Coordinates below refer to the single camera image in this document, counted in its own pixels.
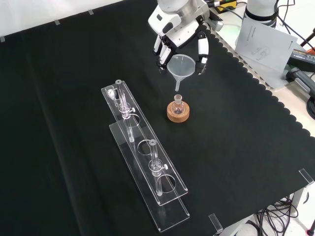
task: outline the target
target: table leg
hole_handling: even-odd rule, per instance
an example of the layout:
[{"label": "table leg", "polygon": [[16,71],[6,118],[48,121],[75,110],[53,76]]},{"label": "table leg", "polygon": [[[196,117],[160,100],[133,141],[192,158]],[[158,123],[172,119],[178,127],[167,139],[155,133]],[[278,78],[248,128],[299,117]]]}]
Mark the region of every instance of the table leg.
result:
[{"label": "table leg", "polygon": [[237,232],[246,224],[246,222],[251,218],[252,215],[249,217],[244,218],[243,220],[240,220],[239,222],[236,222],[233,225],[230,225],[229,227],[226,227],[220,234],[220,236],[234,236],[237,234]]},{"label": "table leg", "polygon": [[296,208],[303,205],[303,202],[306,200],[307,193],[311,185],[308,185],[300,190],[296,191],[293,195],[292,205]]}]

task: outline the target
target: black cloth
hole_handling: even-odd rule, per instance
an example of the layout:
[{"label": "black cloth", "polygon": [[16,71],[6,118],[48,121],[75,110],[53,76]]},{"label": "black cloth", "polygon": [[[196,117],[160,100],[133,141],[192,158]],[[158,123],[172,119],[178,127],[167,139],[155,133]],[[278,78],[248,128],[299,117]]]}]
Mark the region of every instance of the black cloth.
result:
[{"label": "black cloth", "polygon": [[[159,235],[108,127],[100,89],[117,79],[189,190],[190,219],[163,235],[212,235],[208,215],[227,227],[307,185],[300,169],[315,176],[314,138],[213,35],[206,73],[181,82],[189,119],[168,120],[175,80],[152,54],[155,7],[125,0],[0,45],[4,180],[16,191],[3,235]],[[197,59],[197,40],[182,52]]]}]

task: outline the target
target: black cable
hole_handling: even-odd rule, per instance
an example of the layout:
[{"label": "black cable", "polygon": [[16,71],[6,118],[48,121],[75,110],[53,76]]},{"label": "black cable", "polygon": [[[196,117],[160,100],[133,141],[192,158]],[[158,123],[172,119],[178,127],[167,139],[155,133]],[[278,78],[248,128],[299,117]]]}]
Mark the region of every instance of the black cable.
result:
[{"label": "black cable", "polygon": [[231,3],[231,2],[235,2],[235,1],[236,0],[220,0],[220,1],[216,1],[215,2],[215,0],[205,0],[206,3],[213,4],[213,6],[214,6],[214,3],[219,3],[219,5],[222,5],[222,4]]},{"label": "black cable", "polygon": [[[297,212],[296,216],[291,215],[292,208],[296,210]],[[292,199],[290,199],[289,197],[286,197],[285,200],[277,201],[275,204],[270,205],[267,208],[256,213],[255,215],[258,222],[257,224],[250,220],[247,221],[246,223],[256,228],[258,236],[268,236],[263,228],[263,220],[264,218],[266,218],[267,223],[269,224],[271,229],[276,233],[276,235],[280,236],[282,234],[282,236],[284,236],[288,229],[290,219],[298,217],[298,214],[299,213],[296,207],[292,204]],[[283,217],[287,217],[287,223],[283,221],[282,219]],[[277,218],[277,220],[279,220],[280,222],[280,226],[281,226],[280,229],[279,227],[278,228],[276,227],[276,224],[274,222],[275,218]]]},{"label": "black cable", "polygon": [[244,3],[245,5],[247,5],[247,2],[245,2],[245,1],[237,1],[237,2],[236,2],[236,5],[238,5],[238,4],[240,4],[240,3]]},{"label": "black cable", "polygon": [[305,39],[303,38],[300,34],[298,34],[294,29],[292,29],[286,22],[284,22],[284,20],[279,16],[279,7],[281,6],[287,6],[287,5],[281,5],[279,7],[277,7],[278,5],[278,2],[279,0],[276,1],[275,3],[275,13],[277,15],[277,17],[279,18],[279,20],[283,23],[283,25],[286,27],[286,28],[289,28],[290,30],[292,30],[297,36],[299,36],[301,39],[303,39],[315,52],[315,48]]},{"label": "black cable", "polygon": [[286,15],[287,15],[287,11],[289,10],[289,1],[290,1],[290,0],[287,0],[287,6],[286,6],[286,11],[285,11],[285,15],[284,15],[283,21],[285,21]]},{"label": "black cable", "polygon": [[217,7],[222,7],[224,10],[227,10],[229,12],[232,12],[234,15],[236,15],[237,17],[239,17],[241,20],[243,20],[243,17],[241,17],[239,14],[235,13],[234,11],[232,11],[231,9],[224,7],[224,6],[217,6]]},{"label": "black cable", "polygon": [[306,110],[309,113],[309,115],[315,119],[315,99],[313,97],[310,97],[309,100],[306,103]]},{"label": "black cable", "polygon": [[[286,6],[286,12],[285,12],[283,21],[285,21],[285,18],[286,18],[286,15],[287,15],[287,11],[289,10],[289,6],[294,6],[294,5],[295,5],[295,0],[293,0],[293,4],[289,4],[289,0],[287,0],[287,5],[281,5],[281,6],[277,7],[277,12],[279,13],[279,8],[282,7],[282,6]],[[283,25],[286,28],[287,32],[289,34],[291,34],[291,32],[289,31],[288,27],[285,24],[283,24]]]}]

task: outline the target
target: glass tube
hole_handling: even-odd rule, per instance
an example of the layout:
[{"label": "glass tube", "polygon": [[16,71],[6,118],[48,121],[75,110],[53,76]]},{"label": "glass tube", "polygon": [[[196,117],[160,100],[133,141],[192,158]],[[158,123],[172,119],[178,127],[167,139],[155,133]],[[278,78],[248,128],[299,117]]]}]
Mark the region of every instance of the glass tube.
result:
[{"label": "glass tube", "polygon": [[123,86],[122,86],[122,81],[121,80],[116,80],[116,85],[117,85],[117,92],[118,92],[118,96],[119,96],[119,101],[120,101],[120,112],[122,113],[123,118],[125,119],[125,125],[126,125],[126,129],[127,129],[127,133],[128,133],[128,138],[129,141],[131,143],[134,142],[134,136],[133,136],[133,131],[132,131],[132,127],[130,125],[130,107],[128,107],[127,102],[126,102],[126,97],[125,97],[125,93],[123,90]]},{"label": "glass tube", "polygon": [[158,160],[158,149],[157,149],[157,141],[155,139],[151,139],[149,141],[150,153],[151,153],[151,168],[152,174],[155,176],[156,187],[157,187],[157,195],[162,195],[162,183],[161,178],[157,178],[161,175],[162,165]]}]

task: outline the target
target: test tube holder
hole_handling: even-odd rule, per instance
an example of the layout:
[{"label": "test tube holder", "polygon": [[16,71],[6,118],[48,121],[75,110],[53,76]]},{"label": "test tube holder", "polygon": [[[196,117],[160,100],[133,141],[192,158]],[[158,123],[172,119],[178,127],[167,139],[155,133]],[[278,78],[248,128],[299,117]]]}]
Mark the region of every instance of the test tube holder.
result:
[{"label": "test tube holder", "polygon": [[102,88],[116,122],[109,125],[115,141],[160,232],[190,217],[181,196],[188,193],[124,81]]}]

